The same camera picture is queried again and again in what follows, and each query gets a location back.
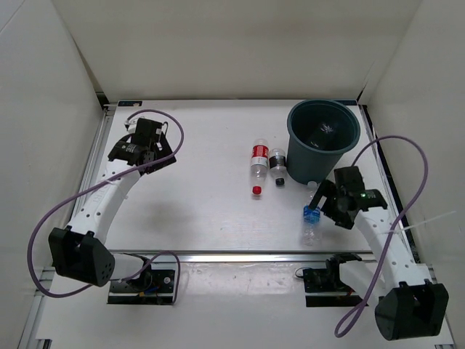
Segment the blue label Aquafina bottle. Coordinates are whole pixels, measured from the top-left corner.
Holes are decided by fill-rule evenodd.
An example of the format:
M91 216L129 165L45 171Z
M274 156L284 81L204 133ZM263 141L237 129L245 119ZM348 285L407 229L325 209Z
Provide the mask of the blue label Aquafina bottle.
M316 182L310 181L307 183L307 197L302 210L301 237L301 241L305 246L317 245L321 240L320 208L317 206L314 209L310 209L310 203L312 202L317 190L318 184Z

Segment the clear unlabeled plastic bottle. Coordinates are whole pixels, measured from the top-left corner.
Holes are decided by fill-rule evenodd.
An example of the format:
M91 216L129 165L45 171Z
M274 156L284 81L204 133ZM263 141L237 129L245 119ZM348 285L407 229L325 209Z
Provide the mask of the clear unlabeled plastic bottle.
M306 139L306 144L312 148L326 150L336 136L337 124L320 122Z

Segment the red label plastic bottle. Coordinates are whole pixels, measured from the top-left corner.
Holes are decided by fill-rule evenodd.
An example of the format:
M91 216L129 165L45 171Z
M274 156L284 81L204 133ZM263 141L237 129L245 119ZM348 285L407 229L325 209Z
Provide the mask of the red label plastic bottle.
M250 160L251 193L254 196L260 196L263 191L269 167L268 154L268 142L265 139L255 140Z

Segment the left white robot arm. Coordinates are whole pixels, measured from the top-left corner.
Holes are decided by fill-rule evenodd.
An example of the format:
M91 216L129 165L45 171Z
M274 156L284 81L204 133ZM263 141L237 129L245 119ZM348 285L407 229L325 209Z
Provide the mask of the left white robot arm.
M93 286L122 280L137 291L150 287L153 274L147 258L113 254L105 241L119 208L139 179L175 163L167 129L167 123L138 119L113 146L99 188L65 228L55 228L49 234L58 275Z

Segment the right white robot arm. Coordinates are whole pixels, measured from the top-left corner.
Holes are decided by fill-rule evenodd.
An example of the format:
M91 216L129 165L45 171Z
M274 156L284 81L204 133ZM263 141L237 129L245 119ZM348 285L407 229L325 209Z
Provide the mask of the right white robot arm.
M317 290L324 286L351 289L374 309L376 325L386 340L435 337L442 328L449 294L443 284L431 280L425 264L411 256L381 192L367 189L357 166L334 172L334 181L318 186L310 209L320 208L335 225L357 228L367 241L377 265L370 269L353 253L335 254L321 273L311 272Z

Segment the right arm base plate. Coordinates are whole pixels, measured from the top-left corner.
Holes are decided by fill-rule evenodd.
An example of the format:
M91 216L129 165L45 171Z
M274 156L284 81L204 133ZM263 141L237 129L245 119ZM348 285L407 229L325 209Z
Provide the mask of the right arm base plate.
M362 299L339 279L337 261L325 261L324 268L301 267L294 276L303 281L307 308L353 307Z

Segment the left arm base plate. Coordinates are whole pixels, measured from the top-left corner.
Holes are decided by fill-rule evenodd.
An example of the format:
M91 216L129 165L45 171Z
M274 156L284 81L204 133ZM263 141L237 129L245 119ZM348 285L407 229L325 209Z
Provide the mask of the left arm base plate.
M136 278L128 281L111 281L109 305L174 305L177 302L181 261L174 252L163 251L154 257L130 254L150 265Z

